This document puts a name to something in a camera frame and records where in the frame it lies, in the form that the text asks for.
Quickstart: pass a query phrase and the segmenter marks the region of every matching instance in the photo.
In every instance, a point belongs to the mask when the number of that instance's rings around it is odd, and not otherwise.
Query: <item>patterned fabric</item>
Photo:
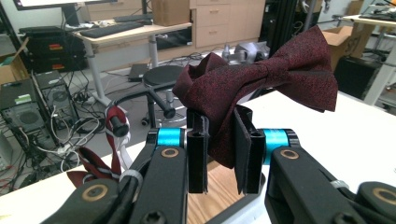
[[[228,65],[214,53],[180,74],[174,94],[182,104],[209,118],[208,153],[233,168],[233,126],[236,103],[258,88],[274,88],[317,111],[335,110],[338,87],[330,50],[317,26],[295,36],[272,58],[254,64]]]

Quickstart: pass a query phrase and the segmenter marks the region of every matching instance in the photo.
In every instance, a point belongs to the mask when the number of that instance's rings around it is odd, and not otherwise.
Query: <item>keyboard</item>
[[[135,28],[139,28],[142,26],[144,26],[144,25],[140,22],[129,21],[129,22],[117,23],[117,24],[110,25],[107,27],[85,30],[85,31],[81,31],[79,33],[83,36],[87,36],[90,38],[99,38],[99,37],[106,36],[106,35],[114,35],[114,34],[117,34],[120,32],[133,30]]]
[[[394,14],[394,13],[388,13],[388,14],[364,14],[364,15],[360,15],[359,18],[377,20],[377,21],[396,21],[396,14]]]
[[[152,14],[119,16],[119,17],[114,17],[113,19],[115,22],[149,21],[152,20]]]

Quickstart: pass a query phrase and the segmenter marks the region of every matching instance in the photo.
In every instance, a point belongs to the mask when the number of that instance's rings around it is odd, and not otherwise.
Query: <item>office chair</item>
[[[183,67],[176,66],[176,65],[158,66],[158,67],[148,70],[143,75],[142,82],[147,87],[155,87],[155,86],[162,85],[165,83],[176,82],[176,80],[182,70],[183,70]],[[175,106],[174,100],[176,100],[176,97],[173,95],[172,90],[166,90],[165,95],[166,95],[166,97],[165,97],[166,104],[169,105],[170,107],[174,107]],[[152,110],[153,108],[154,108],[153,106],[149,106],[148,110]],[[183,106],[175,108],[175,110],[178,111],[181,108],[183,108]],[[145,118],[142,118],[142,120],[141,120],[142,125],[146,126],[151,123],[151,127],[156,127],[157,121],[158,121],[159,126],[162,127],[163,123],[174,123],[174,122],[179,122],[179,121],[186,119],[185,116],[176,112],[175,116],[170,119],[167,119],[167,118],[157,119],[156,118],[155,120],[150,120],[149,113],[155,113],[155,112],[149,111],[148,115]]]

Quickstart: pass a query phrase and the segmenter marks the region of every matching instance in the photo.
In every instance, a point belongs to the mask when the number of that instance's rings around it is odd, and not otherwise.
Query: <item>bolt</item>
[[[166,219],[162,212],[160,211],[152,211],[146,213],[141,222],[141,224],[165,224]]]

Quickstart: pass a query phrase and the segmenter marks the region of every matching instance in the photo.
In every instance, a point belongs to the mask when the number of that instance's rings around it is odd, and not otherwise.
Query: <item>bow tie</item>
[[[259,88],[274,88],[320,112],[334,111],[338,87],[330,50],[317,26],[295,36],[272,58],[254,64],[228,65],[210,53],[200,64],[183,69],[173,93],[184,106],[209,118],[208,154],[233,168],[233,109]]]

